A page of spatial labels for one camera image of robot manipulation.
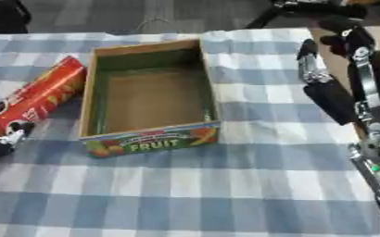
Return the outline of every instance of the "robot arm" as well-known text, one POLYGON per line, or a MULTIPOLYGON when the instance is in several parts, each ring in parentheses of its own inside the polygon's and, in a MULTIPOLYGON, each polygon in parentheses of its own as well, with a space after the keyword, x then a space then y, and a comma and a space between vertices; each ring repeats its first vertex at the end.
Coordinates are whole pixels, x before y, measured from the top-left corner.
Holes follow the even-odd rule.
MULTIPOLYGON (((363 131, 364 136, 360 142, 349 146, 350 160, 369 184, 380 205, 380 51, 376 50, 372 35, 356 21, 329 18, 323 20, 320 26, 335 33, 322 37, 322 43, 328 44, 334 54, 345 57, 349 62, 348 78, 352 93, 335 99, 335 93, 345 91, 344 88, 340 84, 335 91, 325 87, 325 94, 320 95, 319 100, 328 106, 321 106, 318 102, 316 104, 333 119, 341 117, 344 121, 339 122, 341 125, 354 122, 363 131), (351 102, 351 106, 345 106, 345 100, 346 104, 351 102)), ((313 75, 318 69, 306 66, 310 55, 316 55, 310 50, 307 54, 303 53, 303 48, 310 44, 308 41, 298 53, 298 65, 300 79, 310 86, 310 78, 314 80, 313 75)))

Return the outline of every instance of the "red cylindrical container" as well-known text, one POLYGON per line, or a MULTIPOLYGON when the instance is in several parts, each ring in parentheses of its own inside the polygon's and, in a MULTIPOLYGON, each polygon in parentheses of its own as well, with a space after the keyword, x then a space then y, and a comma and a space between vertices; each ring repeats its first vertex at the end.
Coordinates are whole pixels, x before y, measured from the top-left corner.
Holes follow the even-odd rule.
POLYGON ((83 89, 85 67, 71 56, 25 84, 0 103, 0 136, 12 133, 13 123, 37 123, 59 104, 83 89))

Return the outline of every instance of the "table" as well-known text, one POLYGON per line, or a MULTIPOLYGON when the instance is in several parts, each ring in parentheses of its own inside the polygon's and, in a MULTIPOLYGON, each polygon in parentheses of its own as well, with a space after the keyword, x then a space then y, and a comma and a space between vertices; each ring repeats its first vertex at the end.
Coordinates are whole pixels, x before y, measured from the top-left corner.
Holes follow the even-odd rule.
MULTIPOLYGON (((195 35, 0 35, 0 98, 66 55, 195 35)), ((97 160, 77 141, 81 99, 0 160, 1 237, 380 236, 372 192, 339 127, 301 91, 305 29, 202 34, 221 141, 97 160)), ((319 58, 319 67, 323 61, 319 58)))

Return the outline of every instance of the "gray floor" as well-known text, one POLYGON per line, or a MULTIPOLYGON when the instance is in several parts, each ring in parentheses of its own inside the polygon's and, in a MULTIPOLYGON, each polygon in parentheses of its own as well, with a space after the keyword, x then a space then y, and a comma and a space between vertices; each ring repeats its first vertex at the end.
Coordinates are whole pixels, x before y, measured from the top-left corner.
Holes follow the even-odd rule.
MULTIPOLYGON (((113 34, 235 30, 270 5, 268 0, 22 0, 33 14, 30 32, 113 34)), ((380 6, 367 25, 380 25, 380 6)), ((312 27, 309 19, 279 18, 268 28, 312 27)))

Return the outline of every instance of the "cardboard box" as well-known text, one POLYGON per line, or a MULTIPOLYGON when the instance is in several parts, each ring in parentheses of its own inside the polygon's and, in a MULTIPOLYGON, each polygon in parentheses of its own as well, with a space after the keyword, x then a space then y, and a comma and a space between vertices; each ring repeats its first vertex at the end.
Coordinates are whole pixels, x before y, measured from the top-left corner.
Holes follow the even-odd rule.
POLYGON ((220 120, 199 40, 93 51, 80 122, 93 156, 216 142, 220 120))

